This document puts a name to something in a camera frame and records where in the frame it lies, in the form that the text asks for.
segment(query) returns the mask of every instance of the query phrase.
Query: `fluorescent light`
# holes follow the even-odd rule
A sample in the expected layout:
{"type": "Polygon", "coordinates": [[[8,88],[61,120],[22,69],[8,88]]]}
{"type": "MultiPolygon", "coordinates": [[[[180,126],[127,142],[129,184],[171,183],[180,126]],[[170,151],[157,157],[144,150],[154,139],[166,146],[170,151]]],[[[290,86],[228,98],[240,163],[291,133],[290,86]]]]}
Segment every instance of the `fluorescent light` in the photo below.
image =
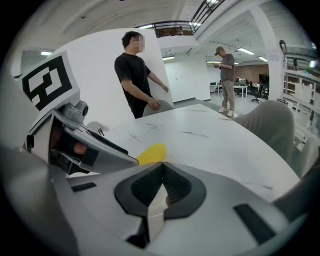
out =
{"type": "Polygon", "coordinates": [[[314,68],[315,66],[316,66],[316,61],[315,60],[311,60],[310,64],[309,64],[309,67],[310,68],[314,68]]]}
{"type": "Polygon", "coordinates": [[[254,55],[254,53],[252,51],[249,51],[249,50],[246,50],[246,49],[243,49],[243,48],[239,48],[238,50],[241,51],[241,52],[250,54],[250,55],[254,55]]]}
{"type": "Polygon", "coordinates": [[[172,59],[174,59],[175,58],[175,56],[170,56],[170,57],[164,57],[164,58],[162,58],[164,61],[165,60],[172,60],[172,59]]]}
{"type": "Polygon", "coordinates": [[[140,27],[138,27],[138,29],[141,29],[141,30],[143,30],[143,29],[150,29],[150,28],[153,28],[154,27],[154,25],[145,25],[145,26],[140,26],[140,27]]]}
{"type": "Polygon", "coordinates": [[[268,62],[264,57],[259,57],[260,60],[263,60],[264,62],[268,62]]]}
{"type": "Polygon", "coordinates": [[[52,52],[42,51],[40,54],[48,56],[48,55],[52,54],[52,52]]]}
{"type": "Polygon", "coordinates": [[[194,25],[194,26],[201,26],[201,23],[191,23],[191,22],[189,22],[190,26],[191,26],[191,24],[194,25]]]}

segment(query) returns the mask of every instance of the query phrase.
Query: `white sneakers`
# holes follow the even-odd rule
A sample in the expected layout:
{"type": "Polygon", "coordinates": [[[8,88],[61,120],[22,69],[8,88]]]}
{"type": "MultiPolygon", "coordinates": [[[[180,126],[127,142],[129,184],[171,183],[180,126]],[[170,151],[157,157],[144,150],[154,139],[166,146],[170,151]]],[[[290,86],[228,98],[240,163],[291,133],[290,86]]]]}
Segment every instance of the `white sneakers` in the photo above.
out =
{"type": "Polygon", "coordinates": [[[234,112],[233,110],[229,110],[229,109],[224,108],[224,107],[220,108],[220,109],[218,110],[218,112],[219,112],[219,113],[228,112],[228,113],[226,114],[226,116],[229,117],[229,118],[230,118],[230,117],[233,117],[234,114],[235,114],[235,112],[234,112]]]}
{"type": "Polygon", "coordinates": [[[229,109],[222,107],[222,108],[220,108],[220,109],[218,110],[218,112],[219,112],[219,113],[228,112],[228,110],[229,110],[229,109]]]}
{"type": "Polygon", "coordinates": [[[234,112],[234,111],[229,110],[229,112],[228,112],[228,114],[226,114],[226,116],[230,118],[230,117],[233,117],[233,116],[234,116],[234,114],[235,114],[235,112],[234,112]]]}

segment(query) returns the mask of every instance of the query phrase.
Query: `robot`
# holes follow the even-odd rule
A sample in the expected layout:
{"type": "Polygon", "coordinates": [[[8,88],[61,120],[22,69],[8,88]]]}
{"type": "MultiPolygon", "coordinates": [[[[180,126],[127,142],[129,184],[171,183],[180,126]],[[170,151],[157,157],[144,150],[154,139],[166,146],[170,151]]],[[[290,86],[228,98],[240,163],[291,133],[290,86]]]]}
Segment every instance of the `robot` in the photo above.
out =
{"type": "Polygon", "coordinates": [[[23,152],[0,149],[4,191],[26,226],[60,255],[266,255],[306,219],[319,172],[270,203],[230,178],[190,166],[139,165],[84,125],[89,107],[65,52],[19,83],[39,113],[23,152]],[[77,143],[85,145],[81,155],[73,152],[77,143]],[[97,175],[68,178],[77,172],[97,175]],[[148,207],[162,185],[164,224],[151,238],[148,207]]]}

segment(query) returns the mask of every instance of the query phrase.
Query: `yellow sponge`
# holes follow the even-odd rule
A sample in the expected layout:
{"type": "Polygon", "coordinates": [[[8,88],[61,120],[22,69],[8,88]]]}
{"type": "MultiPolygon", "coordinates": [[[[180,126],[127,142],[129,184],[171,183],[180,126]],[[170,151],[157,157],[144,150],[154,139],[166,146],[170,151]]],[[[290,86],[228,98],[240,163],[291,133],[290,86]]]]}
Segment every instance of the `yellow sponge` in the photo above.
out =
{"type": "Polygon", "coordinates": [[[146,165],[156,162],[162,162],[167,154],[166,146],[162,143],[156,143],[148,147],[146,151],[142,152],[136,159],[139,165],[146,165]]]}

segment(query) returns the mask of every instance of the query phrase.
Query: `gray t-shirt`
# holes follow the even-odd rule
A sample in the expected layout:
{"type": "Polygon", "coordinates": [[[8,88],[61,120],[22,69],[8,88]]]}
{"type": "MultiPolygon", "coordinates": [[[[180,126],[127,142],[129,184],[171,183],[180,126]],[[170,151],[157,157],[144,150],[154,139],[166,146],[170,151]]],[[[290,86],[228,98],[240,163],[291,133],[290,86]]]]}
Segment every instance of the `gray t-shirt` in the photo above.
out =
{"type": "Polygon", "coordinates": [[[236,70],[235,70],[235,58],[232,54],[228,53],[225,55],[221,61],[221,64],[227,64],[232,66],[232,69],[221,68],[221,81],[230,80],[232,82],[236,81],[236,70]]]}

